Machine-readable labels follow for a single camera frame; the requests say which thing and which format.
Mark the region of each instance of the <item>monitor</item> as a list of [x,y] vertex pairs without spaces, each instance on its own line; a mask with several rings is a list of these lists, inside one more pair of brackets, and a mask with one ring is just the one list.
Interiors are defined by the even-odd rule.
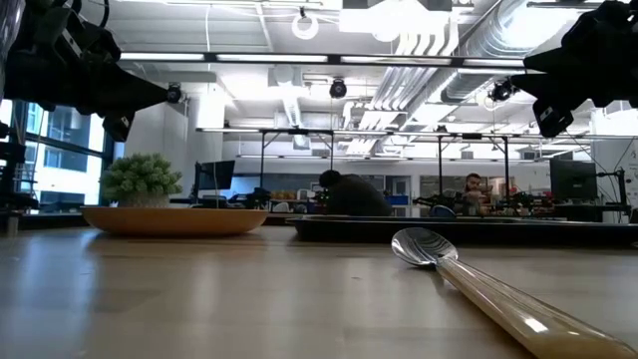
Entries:
[[579,161],[549,161],[551,192],[556,199],[598,198],[596,165]]
[[195,164],[195,175],[198,176],[198,190],[230,189],[235,161]]

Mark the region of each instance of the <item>glass window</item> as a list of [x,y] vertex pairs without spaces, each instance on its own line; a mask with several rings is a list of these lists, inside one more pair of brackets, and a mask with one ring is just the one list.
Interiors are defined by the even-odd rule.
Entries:
[[[25,170],[22,179],[33,177],[33,191],[43,203],[55,201],[98,204],[102,159],[57,149],[44,144],[27,142]],[[30,191],[27,181],[20,190]]]
[[27,132],[38,135],[44,117],[44,110],[38,104],[29,103],[27,107]]
[[85,203],[83,193],[43,190],[40,193],[40,213],[75,212]]
[[27,131],[36,135],[40,132],[40,135],[50,139],[94,151],[101,152],[104,149],[102,119],[97,115],[80,115],[73,108],[58,106],[49,113],[36,104],[29,104]]

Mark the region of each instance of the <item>green plant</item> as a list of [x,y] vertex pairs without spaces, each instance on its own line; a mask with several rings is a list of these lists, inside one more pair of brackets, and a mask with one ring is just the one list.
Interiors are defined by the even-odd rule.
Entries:
[[170,162],[160,154],[135,154],[118,159],[102,174],[105,197],[121,200],[133,194],[167,195],[181,192],[181,173],[170,172]]

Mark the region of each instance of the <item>fluorescent light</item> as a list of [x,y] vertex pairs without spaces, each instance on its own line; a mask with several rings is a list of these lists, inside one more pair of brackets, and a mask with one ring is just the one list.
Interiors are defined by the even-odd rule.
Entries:
[[[261,159],[261,155],[237,155],[239,159]],[[264,155],[265,159],[279,159],[279,156]]]
[[459,74],[469,75],[524,75],[525,70],[506,69],[458,69]]
[[347,130],[336,130],[334,132],[335,135],[360,135],[360,136],[386,136],[391,134],[392,131],[347,131]]
[[524,69],[524,65],[522,64],[522,59],[465,59],[463,61],[464,66],[472,66],[472,67],[494,67],[494,68],[509,68],[516,67],[520,69]]
[[203,61],[203,54],[182,53],[123,53],[121,60],[129,61]]
[[420,56],[342,56],[343,64],[359,65],[414,65],[442,67],[452,63],[450,58]]
[[449,135],[449,133],[395,132],[395,136],[438,137]]
[[325,55],[219,54],[220,62],[327,63]]
[[212,133],[258,133],[257,129],[207,129],[207,128],[197,128],[200,132],[212,132]]

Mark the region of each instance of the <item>spoon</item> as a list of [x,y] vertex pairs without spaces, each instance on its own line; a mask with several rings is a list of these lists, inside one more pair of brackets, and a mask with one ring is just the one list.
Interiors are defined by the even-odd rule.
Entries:
[[437,233],[402,229],[392,238],[392,250],[410,264],[435,267],[537,358],[638,358],[624,342],[458,261],[457,249]]

